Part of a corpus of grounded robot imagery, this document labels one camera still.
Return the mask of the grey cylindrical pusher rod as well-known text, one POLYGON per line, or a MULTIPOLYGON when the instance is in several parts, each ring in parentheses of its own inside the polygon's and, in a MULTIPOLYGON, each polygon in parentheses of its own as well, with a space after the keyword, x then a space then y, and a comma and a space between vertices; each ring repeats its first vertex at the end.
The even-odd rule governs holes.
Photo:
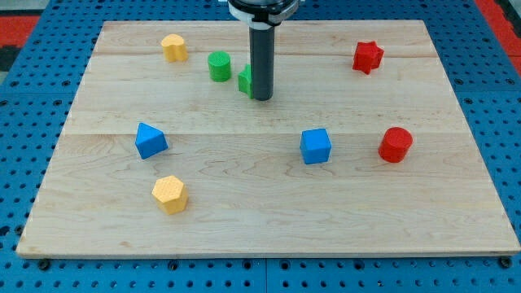
POLYGON ((274 92, 274 27, 249 29, 252 97, 259 101, 274 92))

